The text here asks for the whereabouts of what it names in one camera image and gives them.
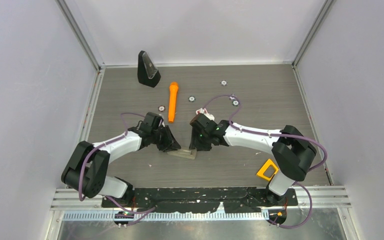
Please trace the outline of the red white remote control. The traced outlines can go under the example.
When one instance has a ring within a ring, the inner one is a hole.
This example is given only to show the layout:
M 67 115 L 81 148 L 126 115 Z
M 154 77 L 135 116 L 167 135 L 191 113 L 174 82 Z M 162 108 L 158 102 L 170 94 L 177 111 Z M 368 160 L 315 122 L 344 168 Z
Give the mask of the red white remote control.
M 215 120 L 215 117 L 212 114 L 210 114 L 210 113 L 208 113 L 206 111 L 204 111 L 202 114 L 205 115 L 211 121 Z

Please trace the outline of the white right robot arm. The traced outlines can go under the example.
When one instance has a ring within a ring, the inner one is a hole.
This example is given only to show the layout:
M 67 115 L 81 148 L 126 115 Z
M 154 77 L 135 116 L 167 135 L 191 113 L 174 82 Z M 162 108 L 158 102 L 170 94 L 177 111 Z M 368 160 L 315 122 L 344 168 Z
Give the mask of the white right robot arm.
M 268 181 L 265 192 L 265 198 L 271 205 L 279 205 L 285 199 L 288 188 L 305 179 L 317 154 L 310 139 L 302 136 L 292 125 L 266 130 L 227 120 L 216 123 L 203 113 L 197 114 L 190 125 L 190 147 L 197 151 L 210 151 L 212 146 L 226 146 L 271 154 L 278 167 L 277 173 Z

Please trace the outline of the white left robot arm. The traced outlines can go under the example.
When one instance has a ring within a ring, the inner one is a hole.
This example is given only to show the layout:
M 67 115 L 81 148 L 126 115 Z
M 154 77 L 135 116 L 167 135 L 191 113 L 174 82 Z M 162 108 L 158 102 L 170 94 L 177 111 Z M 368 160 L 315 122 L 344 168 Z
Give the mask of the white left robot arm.
M 96 143 L 79 142 L 62 171 L 61 181 L 77 190 L 80 201 L 97 195 L 110 196 L 121 207 L 128 207 L 134 199 L 133 187 L 119 177 L 109 176 L 108 167 L 113 161 L 150 145 L 165 153 L 181 148 L 163 117 L 153 112 L 116 137 Z

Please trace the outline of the poker chip right lower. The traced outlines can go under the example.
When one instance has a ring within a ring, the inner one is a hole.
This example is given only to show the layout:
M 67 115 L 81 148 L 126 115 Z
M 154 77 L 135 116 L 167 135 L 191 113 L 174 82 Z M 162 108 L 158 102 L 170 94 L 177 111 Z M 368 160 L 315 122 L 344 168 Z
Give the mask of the poker chip right lower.
M 236 106 L 236 107 L 237 107 L 237 106 L 239 106 L 239 104 L 240 104 L 240 103 L 239 103 L 239 101 L 237 101 L 237 100 L 232 101 L 232 105 L 233 105 L 233 106 Z

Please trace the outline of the poker chip far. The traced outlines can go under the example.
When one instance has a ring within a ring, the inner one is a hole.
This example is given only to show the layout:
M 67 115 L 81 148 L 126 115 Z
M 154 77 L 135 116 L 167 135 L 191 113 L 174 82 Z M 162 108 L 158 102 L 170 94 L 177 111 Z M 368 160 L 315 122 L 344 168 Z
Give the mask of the poker chip far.
M 222 81 L 220 82 L 220 84 L 221 84 L 222 86 L 226 86 L 228 83 L 227 83 L 227 81 L 222 80 Z

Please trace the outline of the black wedge stand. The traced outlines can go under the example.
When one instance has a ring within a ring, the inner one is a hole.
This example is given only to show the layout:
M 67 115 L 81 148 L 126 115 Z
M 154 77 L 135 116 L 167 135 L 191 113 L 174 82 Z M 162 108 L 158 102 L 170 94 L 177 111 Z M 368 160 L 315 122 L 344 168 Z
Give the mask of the black wedge stand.
M 151 88 L 155 88 L 161 79 L 159 69 L 144 50 L 138 54 L 137 79 L 140 84 Z

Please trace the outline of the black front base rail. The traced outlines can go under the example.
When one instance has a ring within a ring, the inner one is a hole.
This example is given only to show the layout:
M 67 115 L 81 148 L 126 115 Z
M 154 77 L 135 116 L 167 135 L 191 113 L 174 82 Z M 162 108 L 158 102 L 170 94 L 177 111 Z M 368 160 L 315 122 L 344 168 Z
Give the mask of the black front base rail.
M 295 207 L 296 192 L 290 188 L 281 197 L 263 187 L 137 188 L 129 206 L 140 210 L 155 207 L 156 213 L 256 213 L 261 207 Z

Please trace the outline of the yellow triangular frame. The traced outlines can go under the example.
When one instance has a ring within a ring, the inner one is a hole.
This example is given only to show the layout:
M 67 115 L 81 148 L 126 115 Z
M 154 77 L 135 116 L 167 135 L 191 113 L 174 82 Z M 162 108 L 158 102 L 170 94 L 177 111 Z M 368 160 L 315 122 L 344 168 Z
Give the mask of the yellow triangular frame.
M 268 159 L 257 171 L 256 176 L 266 181 L 270 181 L 279 171 L 278 166 L 272 159 Z

